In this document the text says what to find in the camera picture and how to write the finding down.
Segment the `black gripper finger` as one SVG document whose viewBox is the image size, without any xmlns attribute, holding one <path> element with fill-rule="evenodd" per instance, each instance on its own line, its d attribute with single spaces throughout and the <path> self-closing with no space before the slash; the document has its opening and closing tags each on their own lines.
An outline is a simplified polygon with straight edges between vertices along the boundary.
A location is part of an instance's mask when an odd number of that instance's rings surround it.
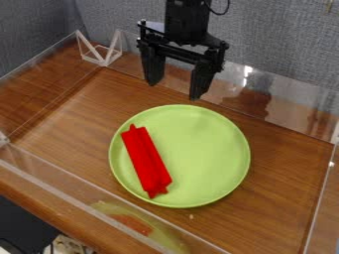
<svg viewBox="0 0 339 254">
<path fill-rule="evenodd" d="M 155 48 L 143 46 L 140 48 L 141 65 L 147 83 L 153 86 L 164 76 L 165 57 L 157 54 Z"/>
<path fill-rule="evenodd" d="M 208 92 L 215 77 L 215 67 L 211 62 L 197 62 L 191 73 L 189 99 L 197 100 Z"/>
</svg>

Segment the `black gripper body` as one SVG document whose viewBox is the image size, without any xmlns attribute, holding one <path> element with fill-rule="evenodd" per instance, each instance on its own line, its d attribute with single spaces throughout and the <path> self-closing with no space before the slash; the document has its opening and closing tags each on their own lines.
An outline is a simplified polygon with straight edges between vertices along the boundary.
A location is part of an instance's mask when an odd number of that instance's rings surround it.
<svg viewBox="0 0 339 254">
<path fill-rule="evenodd" d="M 221 12 L 212 8 L 212 0 L 165 0 L 164 22 L 145 19 L 137 22 L 139 50 L 143 46 L 152 47 L 165 60 L 187 64 L 211 62 L 219 71 L 229 45 L 209 34 L 209 16 L 224 16 L 229 7 L 231 0 Z"/>
</svg>

